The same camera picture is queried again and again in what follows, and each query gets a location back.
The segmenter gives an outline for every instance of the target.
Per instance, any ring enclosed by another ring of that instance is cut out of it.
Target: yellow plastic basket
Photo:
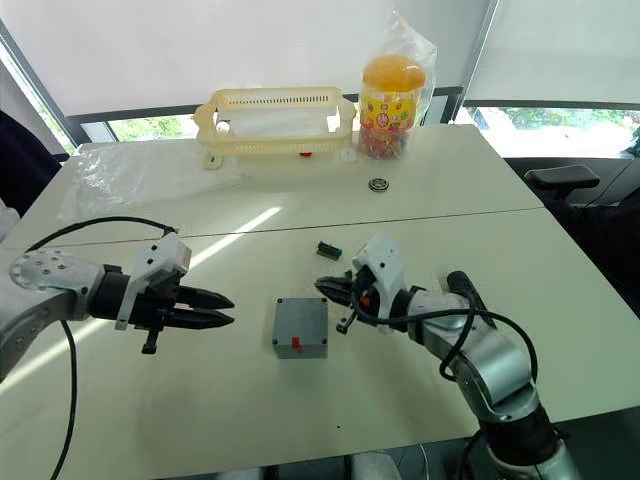
[[[330,131],[327,117],[336,115],[339,126]],[[301,87],[218,90],[193,118],[197,140],[216,158],[341,150],[351,145],[355,115],[339,89]],[[216,164],[205,161],[205,168]]]

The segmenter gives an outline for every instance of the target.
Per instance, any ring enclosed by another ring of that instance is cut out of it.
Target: white table
[[[279,360],[272,351],[275,299],[317,296],[313,280],[346,270],[379,231],[401,248],[408,284],[439,288],[462,269],[490,309],[525,328],[553,421],[640,404],[640,321],[544,209],[193,238],[197,262],[183,283],[228,295],[237,321],[165,331],[155,356],[140,354],[144,332],[117,332],[102,320],[97,329],[78,325],[79,407],[62,478],[171,477],[475,431],[438,360],[402,334],[356,324],[347,336],[330,329],[326,359]],[[318,240],[345,254],[338,262],[317,256]],[[127,270],[144,244],[65,250]],[[0,266],[14,253],[0,252]],[[329,312],[335,325],[343,309]],[[53,469],[69,403],[63,339],[51,326],[0,385],[0,478],[47,478]]]
[[[370,223],[538,208],[540,201],[472,125],[417,129],[402,161],[359,157],[344,163],[336,154],[311,158],[239,158],[242,183],[178,201],[133,208],[122,214],[180,228],[183,237],[226,234],[265,212],[279,209],[260,230]],[[49,184],[1,248],[21,249],[65,226],[56,215],[73,177],[71,164]],[[382,177],[385,193],[369,190]],[[154,238],[143,226],[100,225],[52,245]]]

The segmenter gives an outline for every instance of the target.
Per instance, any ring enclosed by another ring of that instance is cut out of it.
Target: gray cube
[[[273,349],[279,358],[327,356],[326,298],[279,298],[273,324]]]

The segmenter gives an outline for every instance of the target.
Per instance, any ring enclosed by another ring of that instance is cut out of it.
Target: round metal object
[[[369,180],[369,189],[374,192],[386,192],[387,188],[389,188],[389,182],[384,178],[372,178]]]

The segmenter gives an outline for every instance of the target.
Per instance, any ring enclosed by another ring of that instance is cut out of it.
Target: chair armrest
[[[600,183],[593,170],[584,165],[529,170],[524,181],[540,190],[573,190],[596,187]]]

